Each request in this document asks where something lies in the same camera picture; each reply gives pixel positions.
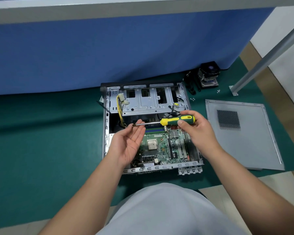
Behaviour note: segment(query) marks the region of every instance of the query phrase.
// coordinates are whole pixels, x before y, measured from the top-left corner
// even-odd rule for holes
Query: motherboard
[[[176,126],[166,131],[146,129],[143,141],[132,162],[133,167],[189,162],[185,133]]]

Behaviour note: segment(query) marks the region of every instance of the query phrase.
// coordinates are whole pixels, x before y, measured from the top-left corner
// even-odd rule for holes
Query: metal mesh
[[[239,116],[236,111],[217,110],[220,129],[241,130]]]

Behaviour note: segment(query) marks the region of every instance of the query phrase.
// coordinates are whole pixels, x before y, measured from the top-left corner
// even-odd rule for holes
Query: right hand
[[[193,115],[195,117],[196,121],[193,125],[190,125],[183,120],[179,120],[177,124],[179,128],[189,134],[192,142],[205,158],[214,155],[216,151],[223,151],[216,139],[211,124],[204,118],[204,116],[194,110],[184,110],[181,111],[180,114]]]

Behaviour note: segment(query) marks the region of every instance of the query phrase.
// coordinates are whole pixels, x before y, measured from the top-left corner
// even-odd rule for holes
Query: white wall
[[[294,28],[294,7],[277,7],[251,39],[264,57]],[[294,102],[294,45],[276,59],[270,70]]]

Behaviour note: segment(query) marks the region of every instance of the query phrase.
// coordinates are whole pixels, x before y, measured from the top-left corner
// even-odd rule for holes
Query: blue partition
[[[231,66],[273,8],[0,25],[0,94]]]

